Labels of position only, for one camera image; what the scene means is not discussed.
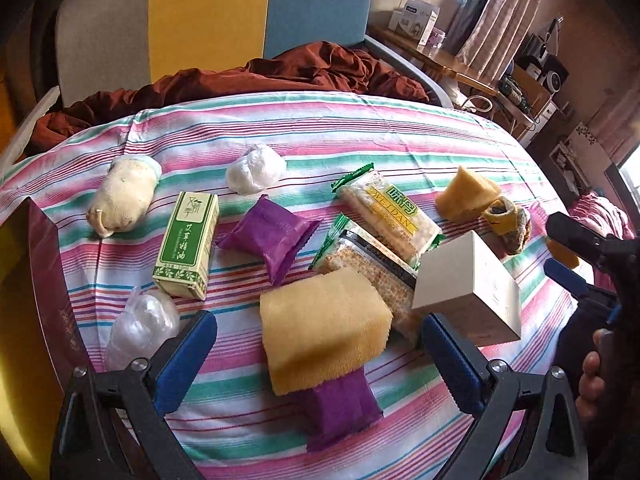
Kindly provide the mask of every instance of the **brown blanket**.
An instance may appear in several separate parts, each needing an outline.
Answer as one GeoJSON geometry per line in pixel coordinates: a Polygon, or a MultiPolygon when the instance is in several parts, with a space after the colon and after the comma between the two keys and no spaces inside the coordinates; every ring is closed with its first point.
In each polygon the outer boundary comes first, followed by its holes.
{"type": "Polygon", "coordinates": [[[98,92],[38,120],[31,145],[45,152],[90,126],[106,124],[147,108],[252,92],[324,90],[354,92],[426,103],[428,95],[367,52],[321,41],[293,48],[274,59],[253,59],[243,68],[210,72],[191,68],[139,90],[98,92]]]}

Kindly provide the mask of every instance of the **curtain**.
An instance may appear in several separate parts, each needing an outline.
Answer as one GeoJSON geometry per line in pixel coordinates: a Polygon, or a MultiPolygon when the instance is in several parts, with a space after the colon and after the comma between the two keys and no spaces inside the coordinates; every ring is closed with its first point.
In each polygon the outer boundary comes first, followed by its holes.
{"type": "Polygon", "coordinates": [[[640,143],[640,70],[605,101],[587,124],[611,161],[620,166],[640,143]]]}
{"type": "Polygon", "coordinates": [[[476,23],[482,15],[486,3],[489,0],[463,0],[462,5],[453,19],[442,47],[447,52],[457,54],[465,41],[471,36],[476,23]]]}
{"type": "Polygon", "coordinates": [[[488,0],[457,58],[482,78],[501,78],[529,30],[540,0],[488,0]]]}

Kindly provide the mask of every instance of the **metal screw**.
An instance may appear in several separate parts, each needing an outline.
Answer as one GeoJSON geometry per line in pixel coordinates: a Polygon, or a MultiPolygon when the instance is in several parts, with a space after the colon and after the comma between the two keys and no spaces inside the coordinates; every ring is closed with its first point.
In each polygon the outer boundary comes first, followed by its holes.
{"type": "Polygon", "coordinates": [[[146,370],[146,367],[149,366],[149,361],[144,358],[133,359],[131,362],[131,369],[135,372],[141,372],[142,370],[146,370]]]}
{"type": "Polygon", "coordinates": [[[490,361],[489,366],[491,367],[491,370],[499,374],[506,372],[509,369],[509,365],[501,359],[494,359],[493,361],[490,361]]]}
{"type": "Polygon", "coordinates": [[[74,377],[84,377],[86,375],[86,366],[80,365],[74,368],[74,377]]]}
{"type": "Polygon", "coordinates": [[[553,375],[553,377],[555,377],[556,379],[563,379],[565,373],[564,373],[564,370],[562,370],[562,368],[558,366],[552,366],[551,375],[553,375]]]}

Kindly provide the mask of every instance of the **human hand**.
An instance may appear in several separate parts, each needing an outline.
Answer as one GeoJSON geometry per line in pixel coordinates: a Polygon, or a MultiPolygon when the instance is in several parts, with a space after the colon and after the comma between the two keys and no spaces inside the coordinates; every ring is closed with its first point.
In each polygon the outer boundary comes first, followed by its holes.
{"type": "MultiPolygon", "coordinates": [[[[593,342],[596,348],[600,345],[600,338],[606,331],[596,330],[593,333],[593,342]]],[[[578,416],[583,425],[586,425],[595,417],[597,402],[604,391],[604,381],[598,376],[600,371],[600,355],[597,352],[589,352],[582,362],[582,377],[578,385],[579,397],[575,401],[578,416]]]]}

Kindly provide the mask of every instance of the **purple snack wrapper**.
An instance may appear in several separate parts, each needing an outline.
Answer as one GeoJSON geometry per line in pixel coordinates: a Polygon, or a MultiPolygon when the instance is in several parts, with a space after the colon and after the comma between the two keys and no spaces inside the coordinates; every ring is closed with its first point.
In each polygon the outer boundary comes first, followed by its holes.
{"type": "Polygon", "coordinates": [[[221,249],[260,256],[272,285],[280,285],[298,251],[320,225],[284,209],[262,195],[236,227],[218,243],[221,249]]]}
{"type": "Polygon", "coordinates": [[[325,450],[382,418],[363,367],[315,388],[294,392],[291,398],[314,427],[306,442],[308,452],[325,450]]]}

